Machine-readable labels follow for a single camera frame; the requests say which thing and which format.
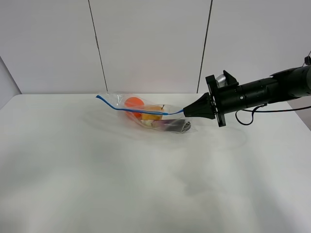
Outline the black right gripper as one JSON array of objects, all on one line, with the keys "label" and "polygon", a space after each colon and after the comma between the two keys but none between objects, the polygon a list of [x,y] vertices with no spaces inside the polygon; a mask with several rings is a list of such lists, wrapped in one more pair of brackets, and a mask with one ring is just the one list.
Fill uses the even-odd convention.
[{"label": "black right gripper", "polygon": [[209,93],[204,93],[198,100],[183,108],[185,117],[201,117],[207,119],[217,119],[218,126],[226,125],[225,114],[240,110],[243,107],[242,89],[239,82],[227,71],[223,71],[226,76],[227,86],[218,88],[214,75],[206,77]]}]

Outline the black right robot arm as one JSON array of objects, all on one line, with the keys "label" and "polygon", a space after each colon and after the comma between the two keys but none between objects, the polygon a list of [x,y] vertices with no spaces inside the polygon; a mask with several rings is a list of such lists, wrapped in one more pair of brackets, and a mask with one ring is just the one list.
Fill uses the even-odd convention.
[{"label": "black right robot arm", "polygon": [[227,71],[206,77],[208,92],[183,109],[186,117],[216,119],[226,125],[225,114],[253,108],[255,113],[268,104],[298,99],[311,94],[311,67],[291,68],[240,85]]}]

